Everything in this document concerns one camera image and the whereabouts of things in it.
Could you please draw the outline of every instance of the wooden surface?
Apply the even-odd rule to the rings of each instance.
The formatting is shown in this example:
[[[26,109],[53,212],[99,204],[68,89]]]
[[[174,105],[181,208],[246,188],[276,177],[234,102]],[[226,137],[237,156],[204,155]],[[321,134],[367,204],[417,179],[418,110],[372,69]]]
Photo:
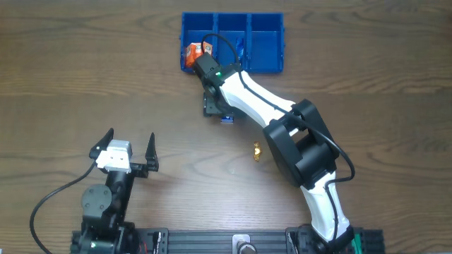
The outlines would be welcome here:
[[[201,113],[202,87],[179,67],[182,11],[282,11],[285,69],[255,75],[308,98],[357,167],[338,185],[354,226],[383,229],[389,253],[452,250],[452,3],[339,1],[0,1],[0,248],[39,253],[28,221],[80,176],[109,127],[160,170],[137,179],[127,220],[169,229],[284,229],[309,223],[251,119]],[[263,155],[253,160],[253,143]],[[349,174],[343,160],[339,174]],[[48,249],[68,253],[80,198],[105,175],[46,202]]]

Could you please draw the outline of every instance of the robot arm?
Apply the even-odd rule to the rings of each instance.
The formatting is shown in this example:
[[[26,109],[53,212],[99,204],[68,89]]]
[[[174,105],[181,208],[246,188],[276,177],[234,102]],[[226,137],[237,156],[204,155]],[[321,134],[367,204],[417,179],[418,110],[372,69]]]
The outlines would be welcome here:
[[[343,214],[335,184],[329,191],[338,213],[338,230],[333,239],[335,216],[333,206],[324,188],[325,183],[335,179],[335,159],[338,153],[332,151],[324,140],[309,132],[294,142],[292,136],[299,130],[298,124],[285,117],[257,96],[249,92],[239,79],[235,65],[220,66],[210,54],[204,54],[195,61],[194,71],[201,79],[208,96],[222,100],[231,107],[240,109],[259,123],[279,170],[296,187],[300,187],[307,200],[312,217],[312,227],[319,235],[327,252],[345,247],[352,239],[352,227]],[[254,92],[286,111],[298,115],[332,140],[316,107],[304,100],[298,104],[282,99],[254,82],[247,72],[242,71],[244,82]]]

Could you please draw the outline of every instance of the wooden table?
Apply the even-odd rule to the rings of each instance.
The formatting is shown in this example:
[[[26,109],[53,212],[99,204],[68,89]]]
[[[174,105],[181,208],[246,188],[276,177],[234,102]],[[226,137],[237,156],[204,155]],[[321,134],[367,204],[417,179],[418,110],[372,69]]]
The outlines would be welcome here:
[[[285,13],[285,69],[254,75],[310,99],[357,167],[339,184],[354,226],[383,229],[389,253],[452,250],[452,4],[392,1],[25,1],[0,3],[0,248],[39,253],[36,203],[83,174],[114,127],[160,170],[137,179],[127,220],[169,229],[284,229],[309,223],[251,119],[203,118],[199,79],[180,71],[182,11]],[[263,144],[259,163],[253,143]],[[342,159],[340,176],[349,174]],[[81,195],[46,202],[37,233],[67,253]]]

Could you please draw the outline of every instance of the gold object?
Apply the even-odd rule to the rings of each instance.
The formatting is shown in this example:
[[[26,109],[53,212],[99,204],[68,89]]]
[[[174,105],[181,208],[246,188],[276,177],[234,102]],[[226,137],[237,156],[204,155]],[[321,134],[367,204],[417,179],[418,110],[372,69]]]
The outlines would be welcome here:
[[[259,157],[261,156],[262,149],[261,144],[259,142],[254,142],[254,160],[259,161]]]

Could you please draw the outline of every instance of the table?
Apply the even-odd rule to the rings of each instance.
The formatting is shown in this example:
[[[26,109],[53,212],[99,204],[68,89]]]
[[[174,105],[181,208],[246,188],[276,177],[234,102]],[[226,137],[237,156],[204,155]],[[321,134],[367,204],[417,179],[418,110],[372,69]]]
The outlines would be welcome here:
[[[251,119],[202,115],[180,71],[182,11],[285,14],[285,69],[254,75],[311,100],[357,167],[338,184],[352,225],[383,229],[389,253],[452,250],[452,5],[437,1],[27,1],[0,3],[0,248],[39,253],[36,203],[83,174],[108,130],[160,170],[136,179],[126,220],[169,229],[284,229],[309,223]],[[253,160],[254,141],[263,146]],[[349,171],[338,160],[339,176]],[[94,170],[46,202],[37,234],[67,253]]]

